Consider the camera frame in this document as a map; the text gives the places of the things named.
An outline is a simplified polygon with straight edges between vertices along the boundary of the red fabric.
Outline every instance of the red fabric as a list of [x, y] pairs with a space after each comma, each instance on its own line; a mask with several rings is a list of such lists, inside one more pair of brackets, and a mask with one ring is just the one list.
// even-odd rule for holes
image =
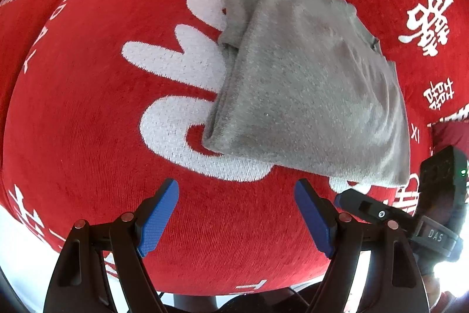
[[[469, 99], [463, 60], [469, 0], [454, 0], [445, 12], [451, 31], [435, 57], [423, 56], [418, 40], [398, 40], [413, 33], [406, 28], [407, 11], [426, 0], [347, 1], [397, 64], [412, 135], [411, 172], [418, 173], [430, 152], [427, 123]], [[0, 7], [0, 66], [5, 72], [0, 115], [6, 122], [2, 180], [8, 195], [0, 203], [17, 209], [19, 219], [54, 249], [62, 241], [53, 233], [65, 237], [79, 218], [91, 224], [112, 221], [134, 210], [170, 176], [180, 184], [180, 200], [156, 251], [145, 258], [158, 290], [227, 294], [252, 291], [236, 286], [262, 280], [259, 290], [270, 290], [325, 271], [327, 259], [304, 227], [293, 186], [306, 177], [321, 197], [332, 200], [346, 183], [280, 166], [262, 176], [255, 164], [247, 166], [250, 182], [233, 180], [243, 170], [230, 172], [225, 159], [200, 146], [200, 115], [215, 93], [210, 84], [191, 85], [191, 79], [198, 83], [197, 76], [181, 80], [189, 68], [172, 67], [171, 57], [184, 53], [198, 63], [211, 55], [219, 34], [213, 23], [218, 20], [214, 14], [221, 12], [216, 2], [15, 0]], [[43, 26], [47, 33], [33, 45]], [[146, 50], [152, 54], [144, 59]], [[21, 65], [34, 51], [25, 73]], [[163, 58], [164, 70], [170, 72], [166, 76], [161, 68], [151, 70]], [[207, 70], [201, 67], [199, 77]], [[447, 77], [453, 98], [440, 110], [430, 110], [423, 92], [430, 81]], [[142, 126], [147, 114], [149, 127]], [[192, 126], [187, 132], [184, 123]], [[148, 131], [154, 131], [154, 142]], [[187, 145], [168, 159], [178, 137]], [[170, 154], [158, 151], [164, 145]], [[412, 212], [417, 185], [413, 176], [396, 200], [394, 189], [373, 186], [368, 195]]]
[[431, 135], [435, 152], [453, 145], [469, 157], [469, 119], [435, 124]]

